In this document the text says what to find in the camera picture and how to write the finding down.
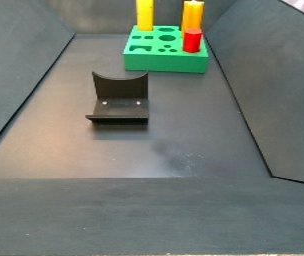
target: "black plastic holder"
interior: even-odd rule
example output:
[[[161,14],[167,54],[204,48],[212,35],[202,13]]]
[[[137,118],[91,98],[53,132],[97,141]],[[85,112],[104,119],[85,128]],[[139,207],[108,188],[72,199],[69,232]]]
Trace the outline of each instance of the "black plastic holder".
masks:
[[[148,122],[148,72],[132,79],[92,74],[97,101],[93,114],[85,117],[92,122]]]

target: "yellow peg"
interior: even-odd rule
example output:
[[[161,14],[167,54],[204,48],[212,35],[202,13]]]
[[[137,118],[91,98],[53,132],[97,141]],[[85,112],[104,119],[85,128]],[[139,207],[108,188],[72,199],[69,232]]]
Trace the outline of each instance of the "yellow peg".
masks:
[[[153,0],[136,0],[137,30],[153,30]]]
[[[184,1],[183,19],[182,19],[182,37],[187,28],[200,28],[204,2]]]

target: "red peg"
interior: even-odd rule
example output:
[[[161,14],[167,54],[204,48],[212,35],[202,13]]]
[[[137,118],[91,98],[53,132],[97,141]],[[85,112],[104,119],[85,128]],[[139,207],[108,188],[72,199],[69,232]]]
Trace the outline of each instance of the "red peg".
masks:
[[[183,40],[183,51],[195,53],[200,51],[200,39],[202,39],[200,28],[187,28]]]

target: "green foam block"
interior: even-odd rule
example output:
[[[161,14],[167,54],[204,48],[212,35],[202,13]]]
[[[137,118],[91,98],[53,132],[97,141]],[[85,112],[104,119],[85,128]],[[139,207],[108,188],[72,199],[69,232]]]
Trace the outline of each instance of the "green foam block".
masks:
[[[127,70],[206,73],[208,51],[202,38],[200,51],[183,51],[178,26],[155,26],[153,31],[139,31],[133,26],[124,49]]]

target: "gray wall panel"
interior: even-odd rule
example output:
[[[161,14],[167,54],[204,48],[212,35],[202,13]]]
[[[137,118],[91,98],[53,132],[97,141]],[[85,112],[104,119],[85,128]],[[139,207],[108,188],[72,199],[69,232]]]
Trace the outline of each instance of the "gray wall panel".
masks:
[[[0,131],[73,32],[39,0],[0,0]]]
[[[236,0],[207,0],[204,30]],[[135,0],[45,0],[79,34],[128,34],[136,24]],[[180,25],[182,0],[155,1],[155,24]]]
[[[304,14],[239,0],[207,37],[272,174],[304,181]]]
[[[0,180],[0,255],[304,255],[304,185]]]

